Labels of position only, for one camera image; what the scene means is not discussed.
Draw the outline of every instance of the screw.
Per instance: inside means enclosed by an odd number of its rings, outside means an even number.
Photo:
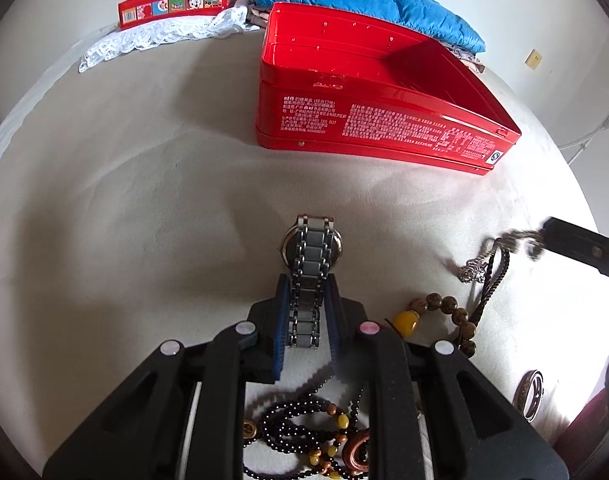
[[[380,325],[373,321],[364,321],[360,323],[360,332],[364,335],[375,335],[380,332]]]
[[[442,355],[451,355],[455,347],[449,341],[438,341],[435,343],[435,351]]]
[[[251,321],[240,321],[235,326],[235,332],[237,332],[240,335],[249,335],[249,334],[254,333],[255,331],[256,331],[256,326]]]
[[[180,343],[169,339],[160,345],[160,352],[164,355],[175,355],[180,351]]]

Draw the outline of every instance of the white wall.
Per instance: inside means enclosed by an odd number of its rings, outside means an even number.
[[[60,54],[117,21],[120,0],[17,0],[0,24],[0,122]],[[487,42],[483,60],[541,119],[567,106],[609,29],[595,0],[438,0]],[[543,61],[524,65],[536,48]]]
[[[551,137],[564,144],[592,131],[609,108],[609,32],[597,57],[587,67],[587,76],[575,89],[569,105],[547,126]],[[564,150],[569,160],[576,148]],[[571,165],[595,218],[599,231],[609,237],[609,130],[598,134],[586,151]]]

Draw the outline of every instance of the cable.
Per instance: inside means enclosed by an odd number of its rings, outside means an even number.
[[[567,163],[570,165],[574,160],[576,160],[579,157],[580,153],[582,153],[587,148],[589,142],[591,142],[591,140],[598,133],[603,132],[604,130],[608,130],[608,129],[609,129],[609,112],[607,113],[604,120],[592,132],[586,134],[584,137],[581,137],[580,139],[577,139],[572,142],[568,142],[566,144],[558,146],[558,148],[560,150],[565,150],[567,148],[572,148],[573,146],[580,145],[580,149],[577,150],[577,152],[575,152],[575,154],[567,161]]]

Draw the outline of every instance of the ring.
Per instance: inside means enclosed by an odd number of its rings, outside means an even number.
[[[514,406],[524,415],[527,422],[532,422],[535,416],[538,414],[540,403],[542,402],[542,397],[544,396],[543,385],[544,377],[540,370],[531,370],[524,376],[522,382],[520,383]],[[527,408],[526,403],[529,398],[531,388],[533,388],[533,397],[531,398],[531,403]]]

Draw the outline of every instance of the metal watch band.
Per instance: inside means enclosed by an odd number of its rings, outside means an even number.
[[[285,237],[285,240],[295,237],[296,244],[291,263],[289,346],[319,346],[319,310],[324,297],[323,284],[333,263],[335,236],[333,218],[300,215]]]

